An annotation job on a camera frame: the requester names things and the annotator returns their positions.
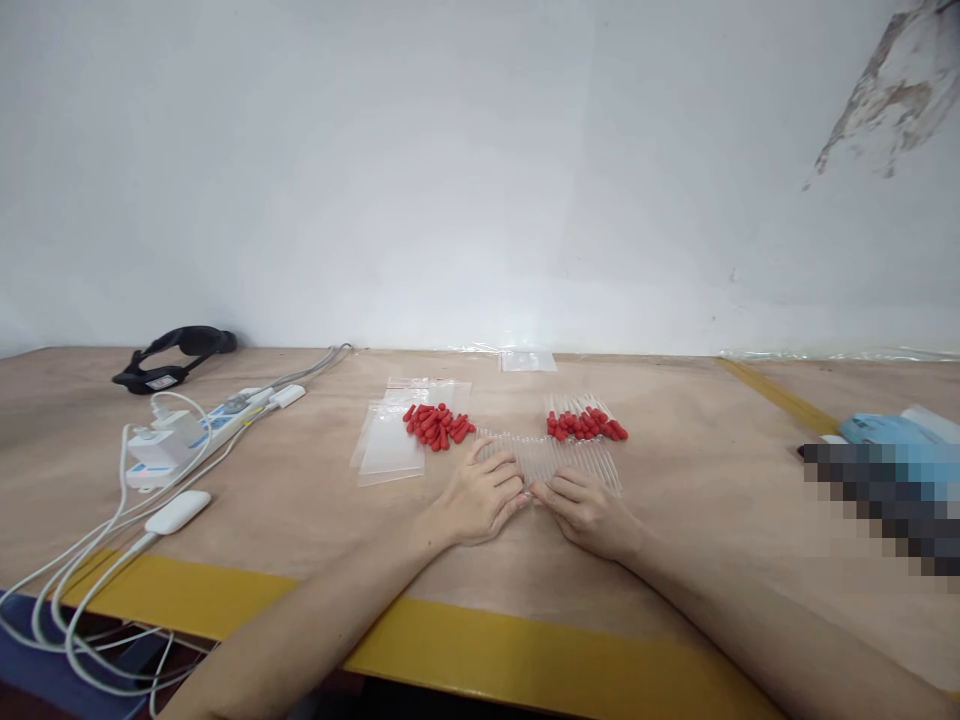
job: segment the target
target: finger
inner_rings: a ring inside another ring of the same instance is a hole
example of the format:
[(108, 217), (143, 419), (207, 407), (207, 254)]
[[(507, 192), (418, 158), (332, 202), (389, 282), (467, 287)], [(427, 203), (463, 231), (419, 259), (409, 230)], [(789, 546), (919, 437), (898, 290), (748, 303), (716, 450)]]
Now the finger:
[(563, 533), (563, 536), (570, 542), (573, 542), (574, 538), (577, 537), (577, 531), (573, 529), (573, 525), (568, 523), (556, 513), (553, 513), (553, 519), (556, 520), (557, 525), (560, 526), (560, 532)]
[(467, 453), (467, 465), (476, 465), (477, 455), (479, 455), (480, 451), (492, 442), (493, 438), (480, 438), (474, 442), (470, 447), (470, 452)]
[(497, 486), (497, 508), (500, 509), (523, 492), (523, 480), (514, 476)]
[(562, 477), (574, 483), (575, 485), (580, 485), (582, 487), (597, 487), (600, 485), (600, 481), (593, 477), (593, 475), (585, 473), (582, 470), (572, 468), (569, 465), (565, 465), (564, 467), (560, 468), (554, 473), (554, 475), (557, 477)]
[(487, 458), (482, 463), (480, 463), (480, 472), (488, 473), (496, 470), (498, 467), (503, 465), (505, 462), (516, 462), (517, 456), (513, 454), (510, 450), (504, 450), (503, 452), (498, 452), (492, 458)]
[(567, 500), (563, 495), (558, 495), (543, 483), (536, 483), (530, 488), (534, 495), (540, 498), (541, 502), (558, 515), (562, 515), (566, 520), (572, 520), (577, 514), (576, 503)]
[(500, 508), (500, 512), (497, 513), (497, 517), (493, 521), (493, 528), (491, 528), (491, 530), (493, 531), (494, 536), (500, 533), (500, 528), (506, 524), (507, 520), (513, 517), (517, 510), (524, 507), (529, 502), (530, 498), (522, 493), (517, 495), (512, 500), (508, 500), (507, 504)]
[(576, 503), (586, 502), (590, 499), (590, 490), (583, 485), (572, 483), (559, 475), (555, 475), (547, 480), (547, 487), (558, 495), (563, 495), (567, 500), (572, 500)]
[(492, 473), (489, 473), (486, 477), (492, 487), (497, 487), (510, 478), (515, 477), (522, 479), (523, 473), (520, 472), (520, 468), (517, 467), (516, 463), (506, 463), (498, 467)]

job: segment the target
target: person's left hand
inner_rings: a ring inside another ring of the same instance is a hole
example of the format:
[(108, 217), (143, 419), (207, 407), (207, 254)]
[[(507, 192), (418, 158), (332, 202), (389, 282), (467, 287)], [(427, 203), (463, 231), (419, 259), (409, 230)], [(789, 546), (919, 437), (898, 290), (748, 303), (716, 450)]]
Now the person's left hand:
[(513, 453), (497, 453), (477, 461), (477, 454), (492, 442), (493, 438), (483, 438), (473, 444), (431, 507), (454, 544), (479, 545), (492, 540), (529, 501), (523, 494), (523, 478)]

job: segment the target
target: white wall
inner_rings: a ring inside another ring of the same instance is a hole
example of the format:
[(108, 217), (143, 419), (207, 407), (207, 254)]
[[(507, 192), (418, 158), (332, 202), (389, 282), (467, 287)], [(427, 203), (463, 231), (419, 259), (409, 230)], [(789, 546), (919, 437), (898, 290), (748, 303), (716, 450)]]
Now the white wall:
[(956, 347), (958, 113), (802, 192), (898, 7), (6, 3), (10, 345)]

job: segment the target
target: hand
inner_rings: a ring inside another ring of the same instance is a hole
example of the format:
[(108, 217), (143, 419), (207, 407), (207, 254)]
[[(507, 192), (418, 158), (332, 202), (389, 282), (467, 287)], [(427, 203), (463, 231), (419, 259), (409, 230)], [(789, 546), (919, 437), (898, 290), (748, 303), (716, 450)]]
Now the hand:
[(573, 468), (560, 468), (533, 494), (547, 506), (563, 536), (594, 555), (625, 563), (643, 542), (643, 528), (619, 498), (599, 480)]
[(507, 520), (529, 502), (517, 458), (502, 452), (483, 462), (477, 454), (493, 438), (477, 440), (433, 504), (454, 544), (479, 545), (492, 540)]

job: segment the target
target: clear plastic bag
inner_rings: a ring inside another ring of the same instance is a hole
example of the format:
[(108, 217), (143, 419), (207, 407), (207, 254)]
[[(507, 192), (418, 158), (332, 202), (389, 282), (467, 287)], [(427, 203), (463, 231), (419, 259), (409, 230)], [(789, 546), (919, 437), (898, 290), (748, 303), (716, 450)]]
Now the clear plastic bag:
[[(426, 458), (416, 437), (408, 435), (402, 405), (370, 403), (368, 422), (364, 423), (366, 443), (359, 458), (358, 485), (374, 485), (390, 480), (423, 475)], [(364, 441), (364, 433), (357, 443)]]
[[(384, 400), (389, 402), (399, 402), (406, 404), (409, 408), (412, 404), (424, 403), (436, 407), (444, 403), (455, 413), (467, 414), (469, 412), (470, 392), (473, 389), (473, 383), (465, 380), (451, 380), (447, 378), (390, 378), (387, 381), (387, 392)], [(426, 394), (419, 395), (424, 399), (398, 401), (396, 398), (405, 398), (408, 393), (417, 392)]]
[(557, 361), (553, 353), (514, 352), (500, 353), (500, 372), (556, 372)]

